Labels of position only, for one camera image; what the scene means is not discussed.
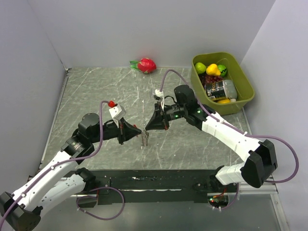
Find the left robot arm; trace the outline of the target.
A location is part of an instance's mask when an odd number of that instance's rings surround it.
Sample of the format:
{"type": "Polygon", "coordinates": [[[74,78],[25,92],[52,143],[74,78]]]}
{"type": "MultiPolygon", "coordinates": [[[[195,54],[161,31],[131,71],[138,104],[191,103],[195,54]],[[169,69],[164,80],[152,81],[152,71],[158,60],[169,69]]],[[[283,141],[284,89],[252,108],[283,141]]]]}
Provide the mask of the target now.
{"type": "Polygon", "coordinates": [[[30,181],[13,193],[0,196],[1,224],[7,222],[16,231],[33,230],[53,207],[76,193],[96,191],[96,177],[86,168],[78,168],[96,155],[104,140],[118,139],[120,144],[138,136],[141,130],[124,118],[102,122],[102,116],[83,116],[56,156],[30,181]]]}

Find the red and silver key organizer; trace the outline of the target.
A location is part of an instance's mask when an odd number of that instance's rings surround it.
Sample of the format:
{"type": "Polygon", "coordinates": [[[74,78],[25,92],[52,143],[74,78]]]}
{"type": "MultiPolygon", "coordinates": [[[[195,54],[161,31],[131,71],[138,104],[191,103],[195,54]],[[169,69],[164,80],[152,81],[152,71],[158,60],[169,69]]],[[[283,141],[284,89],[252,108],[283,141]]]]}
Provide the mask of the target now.
{"type": "Polygon", "coordinates": [[[141,139],[141,149],[148,146],[149,132],[145,128],[141,128],[141,134],[136,137],[141,139]]]}

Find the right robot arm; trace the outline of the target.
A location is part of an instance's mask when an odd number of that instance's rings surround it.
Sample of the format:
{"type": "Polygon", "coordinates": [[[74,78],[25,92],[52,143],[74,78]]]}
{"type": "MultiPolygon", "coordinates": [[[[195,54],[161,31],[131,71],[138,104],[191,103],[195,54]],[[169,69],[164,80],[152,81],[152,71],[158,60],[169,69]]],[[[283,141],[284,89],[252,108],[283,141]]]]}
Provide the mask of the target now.
{"type": "Polygon", "coordinates": [[[173,105],[166,105],[166,96],[159,89],[154,90],[154,113],[146,130],[167,130],[172,120],[184,118],[186,122],[202,132],[212,135],[233,150],[242,163],[217,168],[210,180],[211,188],[220,192],[228,184],[246,182],[260,188],[278,167],[274,144],[261,141],[239,131],[221,115],[205,104],[198,102],[194,91],[188,85],[174,89],[173,105]]]}

